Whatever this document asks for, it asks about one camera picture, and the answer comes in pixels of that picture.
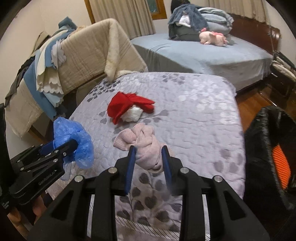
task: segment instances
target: curtain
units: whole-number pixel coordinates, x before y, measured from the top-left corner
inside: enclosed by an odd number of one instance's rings
[[[155,33],[146,0],[89,0],[96,22],[114,18],[130,39]]]
[[[243,17],[254,18],[259,22],[268,22],[264,10],[264,0],[207,0],[209,7],[222,9]]]

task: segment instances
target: pink stuffed animal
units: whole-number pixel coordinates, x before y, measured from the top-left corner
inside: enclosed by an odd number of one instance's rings
[[[207,31],[203,28],[200,33],[200,43],[201,44],[214,44],[218,47],[223,47],[228,44],[226,37],[221,33]]]

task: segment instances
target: blue gripper pad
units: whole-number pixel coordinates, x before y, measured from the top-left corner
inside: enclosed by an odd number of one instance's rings
[[[48,155],[49,153],[51,153],[54,150],[54,145],[53,145],[53,141],[43,145],[39,151],[39,153],[43,156]]]
[[[165,181],[168,187],[172,186],[172,172],[170,169],[170,165],[168,162],[168,159],[170,158],[170,155],[168,153],[168,148],[166,146],[163,146],[161,149],[161,155],[163,158],[163,171],[165,173]]]
[[[131,146],[131,149],[128,152],[128,167],[126,170],[126,183],[124,186],[124,192],[128,195],[131,189],[131,181],[133,179],[133,170],[136,163],[136,153],[137,149],[134,146]]]

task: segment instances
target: orange mesh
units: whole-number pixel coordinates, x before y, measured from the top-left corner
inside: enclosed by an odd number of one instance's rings
[[[281,181],[281,186],[283,189],[286,189],[291,177],[291,170],[287,158],[285,157],[280,145],[277,145],[272,150],[272,157],[274,159],[277,174]]]

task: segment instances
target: beige blanket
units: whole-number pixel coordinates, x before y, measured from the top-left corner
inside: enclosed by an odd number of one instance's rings
[[[147,70],[144,60],[114,19],[77,31],[62,42],[62,49],[67,60],[58,68],[58,74],[64,94],[104,72],[112,81],[133,71]],[[5,109],[6,121],[22,137],[42,112],[22,80]]]

